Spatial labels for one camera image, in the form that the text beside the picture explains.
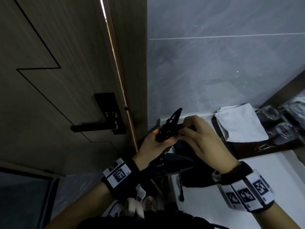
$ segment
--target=wristband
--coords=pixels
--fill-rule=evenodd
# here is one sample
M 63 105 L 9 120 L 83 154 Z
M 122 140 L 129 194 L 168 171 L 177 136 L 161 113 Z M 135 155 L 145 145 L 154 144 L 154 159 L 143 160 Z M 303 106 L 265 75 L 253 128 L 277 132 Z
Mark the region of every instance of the wristband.
M 119 158 L 104 172 L 102 182 L 106 184 L 116 200 L 136 198 L 136 187 L 139 184 L 140 170 L 132 159 Z
M 245 162 L 227 174 L 215 171 L 212 178 L 231 209 L 260 213 L 274 204 L 273 189 Z

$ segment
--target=right hand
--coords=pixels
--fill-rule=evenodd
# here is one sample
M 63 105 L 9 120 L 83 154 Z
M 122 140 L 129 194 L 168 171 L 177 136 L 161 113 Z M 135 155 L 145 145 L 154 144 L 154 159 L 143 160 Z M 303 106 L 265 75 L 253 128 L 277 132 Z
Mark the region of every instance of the right hand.
M 196 132 L 189 129 L 191 125 L 196 127 Z M 183 126 L 179 133 L 184 136 L 179 136 L 179 139 L 187 142 L 199 158 L 219 173 L 228 173 L 241 164 L 204 119 L 198 116 L 186 117 Z

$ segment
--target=tile grout line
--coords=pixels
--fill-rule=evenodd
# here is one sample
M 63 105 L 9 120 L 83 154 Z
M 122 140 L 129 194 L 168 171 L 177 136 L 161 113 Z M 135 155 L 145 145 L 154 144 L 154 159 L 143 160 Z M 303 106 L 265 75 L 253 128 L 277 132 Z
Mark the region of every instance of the tile grout line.
M 171 40 L 171 39 L 201 39 L 201 38 L 236 38 L 236 37 L 255 37 L 255 36 L 277 36 L 277 35 L 298 35 L 303 33 L 285 33 L 285 34 L 248 34 L 248 35 L 223 35 L 223 36 L 203 36 L 203 37 L 186 37 L 186 38 L 149 38 L 150 41 Z

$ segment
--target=forearm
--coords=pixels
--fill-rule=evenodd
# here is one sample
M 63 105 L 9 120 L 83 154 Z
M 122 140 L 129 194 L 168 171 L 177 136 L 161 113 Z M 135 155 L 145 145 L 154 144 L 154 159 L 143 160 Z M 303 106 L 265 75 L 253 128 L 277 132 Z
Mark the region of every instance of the forearm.
M 83 220 L 101 216 L 113 202 L 107 186 L 98 184 L 56 216 L 45 229 L 73 229 Z
M 268 210 L 253 216 L 262 229 L 301 229 L 276 202 Z

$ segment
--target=hand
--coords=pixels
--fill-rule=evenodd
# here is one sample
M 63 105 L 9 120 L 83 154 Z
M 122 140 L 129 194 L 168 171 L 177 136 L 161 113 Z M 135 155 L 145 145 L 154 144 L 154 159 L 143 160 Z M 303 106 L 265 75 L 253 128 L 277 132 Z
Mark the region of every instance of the hand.
M 196 132 L 189 129 L 191 125 L 195 125 Z M 240 165 L 204 119 L 198 116 L 186 117 L 183 126 L 179 133 L 184 136 L 180 136 L 179 139 L 187 142 L 195 154 L 210 167 L 224 174 Z
M 138 153 L 132 158 L 140 171 L 147 168 L 148 164 L 157 158 L 163 150 L 177 142 L 177 138 L 175 137 L 171 137 L 164 142 L 157 142 L 155 138 L 158 132 L 159 129 L 156 129 L 148 134 Z

